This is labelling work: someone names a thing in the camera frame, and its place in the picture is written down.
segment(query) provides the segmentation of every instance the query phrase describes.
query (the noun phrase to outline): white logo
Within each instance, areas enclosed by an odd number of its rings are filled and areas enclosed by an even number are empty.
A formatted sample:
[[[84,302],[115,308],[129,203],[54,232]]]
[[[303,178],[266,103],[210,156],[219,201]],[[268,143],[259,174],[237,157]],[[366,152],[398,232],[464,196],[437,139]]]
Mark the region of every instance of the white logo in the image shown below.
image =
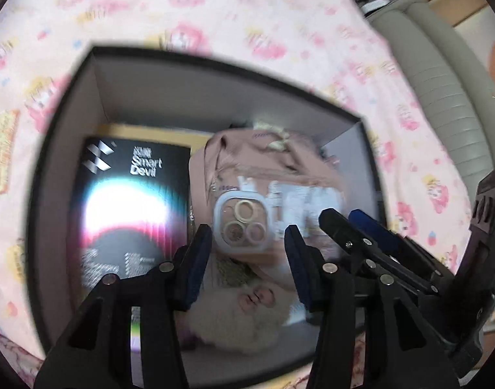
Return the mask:
[[[100,159],[102,153],[104,155],[110,155],[114,152],[111,148],[109,148],[109,146],[107,146],[100,140],[98,146],[90,144],[89,146],[87,146],[87,149],[89,149],[89,151],[96,157],[94,159],[94,162],[87,160],[83,163],[90,172],[96,174],[98,170],[106,171],[110,169],[111,166]]]

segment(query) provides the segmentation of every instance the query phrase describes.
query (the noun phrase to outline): silver bolt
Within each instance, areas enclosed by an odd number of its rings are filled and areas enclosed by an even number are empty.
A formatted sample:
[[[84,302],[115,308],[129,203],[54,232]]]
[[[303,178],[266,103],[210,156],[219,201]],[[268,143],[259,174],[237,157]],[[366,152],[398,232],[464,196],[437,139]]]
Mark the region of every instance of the silver bolt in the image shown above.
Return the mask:
[[[114,282],[116,282],[116,274],[107,273],[103,278],[101,278],[101,282],[103,282],[105,285],[112,285]]]
[[[391,285],[395,282],[391,275],[381,275],[380,280],[384,285]]]
[[[370,269],[375,269],[377,267],[377,265],[375,264],[375,262],[373,260],[371,260],[371,259],[366,259],[365,262],[366,262],[366,265]]]
[[[337,265],[334,264],[324,264],[323,265],[323,270],[327,273],[336,273],[337,272]]]
[[[159,265],[161,272],[171,272],[174,270],[174,264],[172,262],[163,262]]]

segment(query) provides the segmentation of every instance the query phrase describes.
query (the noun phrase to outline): pink bag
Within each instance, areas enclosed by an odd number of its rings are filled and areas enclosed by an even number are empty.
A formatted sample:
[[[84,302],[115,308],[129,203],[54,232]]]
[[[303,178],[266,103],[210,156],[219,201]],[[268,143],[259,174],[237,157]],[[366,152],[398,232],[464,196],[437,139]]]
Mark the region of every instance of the pink bag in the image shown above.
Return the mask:
[[[308,244],[334,246],[318,224],[323,209],[342,210],[336,170],[307,138],[233,129],[214,135],[190,159],[196,225],[213,229],[214,248],[260,277],[293,288],[283,236],[296,224]]]

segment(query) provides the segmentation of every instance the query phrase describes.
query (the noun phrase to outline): gray leather chair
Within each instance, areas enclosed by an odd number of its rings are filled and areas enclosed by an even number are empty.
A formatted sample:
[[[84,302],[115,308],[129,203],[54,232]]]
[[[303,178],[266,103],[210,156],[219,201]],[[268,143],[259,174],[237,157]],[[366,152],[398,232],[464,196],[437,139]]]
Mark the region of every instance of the gray leather chair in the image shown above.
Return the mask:
[[[427,0],[396,0],[368,17],[391,46],[471,199],[495,167],[495,84]]]

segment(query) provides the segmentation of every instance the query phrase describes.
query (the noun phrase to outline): paper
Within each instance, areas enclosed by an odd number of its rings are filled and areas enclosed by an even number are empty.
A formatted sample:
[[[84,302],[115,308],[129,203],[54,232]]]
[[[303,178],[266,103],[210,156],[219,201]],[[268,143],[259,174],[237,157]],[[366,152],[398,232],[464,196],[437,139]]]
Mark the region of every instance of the paper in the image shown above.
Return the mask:
[[[17,127],[18,110],[0,114],[0,194],[8,190],[11,148]]]

